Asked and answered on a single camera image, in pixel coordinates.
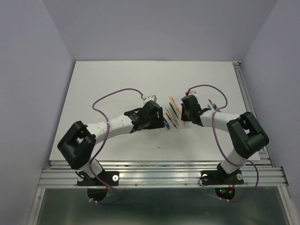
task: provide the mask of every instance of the glass panel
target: glass panel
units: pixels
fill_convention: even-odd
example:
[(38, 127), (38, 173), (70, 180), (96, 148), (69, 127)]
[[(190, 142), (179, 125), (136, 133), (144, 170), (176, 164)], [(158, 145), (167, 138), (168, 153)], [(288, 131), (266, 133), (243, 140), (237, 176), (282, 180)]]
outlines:
[[(252, 188), (236, 188), (242, 197)], [(88, 201), (86, 189), (48, 189), (39, 225), (289, 224), (276, 187), (259, 187), (241, 202), (212, 197), (212, 188), (129, 189), (113, 205)]]

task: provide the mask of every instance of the gray wall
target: gray wall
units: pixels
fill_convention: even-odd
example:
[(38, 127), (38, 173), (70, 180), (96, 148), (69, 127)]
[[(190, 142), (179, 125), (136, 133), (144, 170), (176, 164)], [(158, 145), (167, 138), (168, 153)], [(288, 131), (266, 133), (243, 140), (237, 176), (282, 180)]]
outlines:
[(44, 0), (76, 60), (241, 60), (276, 0)]
[(283, 166), (300, 215), (300, 1), (279, 0), (248, 51), (242, 70), (272, 161)]
[(41, 0), (0, 6), (0, 224), (26, 224), (73, 60)]

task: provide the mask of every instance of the screw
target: screw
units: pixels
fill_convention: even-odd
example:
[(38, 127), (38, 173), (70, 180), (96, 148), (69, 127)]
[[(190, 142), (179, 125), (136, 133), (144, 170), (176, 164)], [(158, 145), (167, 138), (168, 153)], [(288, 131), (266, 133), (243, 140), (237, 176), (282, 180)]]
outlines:
[(236, 178), (237, 178), (238, 180), (242, 180), (242, 179), (243, 179), (243, 175), (242, 175), (241, 173), (238, 173), (238, 174), (236, 175)]
[(119, 180), (119, 177), (118, 177), (117, 175), (113, 175), (113, 176), (112, 176), (112, 180), (113, 180), (114, 182), (117, 182), (117, 181)]

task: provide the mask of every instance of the wall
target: wall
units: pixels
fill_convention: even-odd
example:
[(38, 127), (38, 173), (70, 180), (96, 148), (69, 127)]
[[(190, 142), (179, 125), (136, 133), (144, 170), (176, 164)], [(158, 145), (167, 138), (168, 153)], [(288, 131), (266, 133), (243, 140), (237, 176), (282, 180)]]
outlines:
[(242, 70), (269, 154), (283, 166), (300, 215), (300, 1), (279, 0), (251, 45)]
[(241, 60), (276, 0), (44, 0), (76, 60)]
[(74, 62), (41, 0), (0, 7), (0, 224), (27, 224)]

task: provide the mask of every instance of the white table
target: white table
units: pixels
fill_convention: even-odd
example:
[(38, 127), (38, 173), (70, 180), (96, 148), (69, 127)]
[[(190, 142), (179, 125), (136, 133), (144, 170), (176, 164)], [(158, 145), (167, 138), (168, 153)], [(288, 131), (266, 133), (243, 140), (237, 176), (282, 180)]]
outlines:
[[(55, 136), (50, 160), (64, 160), (57, 143), (78, 120), (83, 123), (104, 121), (91, 106), (98, 98), (123, 88), (136, 88), (144, 95), (156, 95), (157, 103), (167, 106), (169, 95), (179, 105), (185, 91), (197, 84), (211, 84), (220, 88), (229, 104), (222, 112), (242, 114), (246, 111), (232, 62), (182, 62), (182, 61), (77, 61), (59, 126)], [(211, 88), (198, 88), (198, 101), (207, 107), (208, 98), (219, 107), (225, 101), (221, 94)], [(112, 119), (126, 111), (142, 107), (137, 92), (126, 91), (113, 95), (96, 105)], [(233, 145), (228, 133), (217, 131), (225, 154)], [(223, 160), (211, 128), (191, 123), (145, 130), (109, 139), (98, 155), (99, 161), (221, 161)], [(258, 153), (251, 160), (259, 160)]]

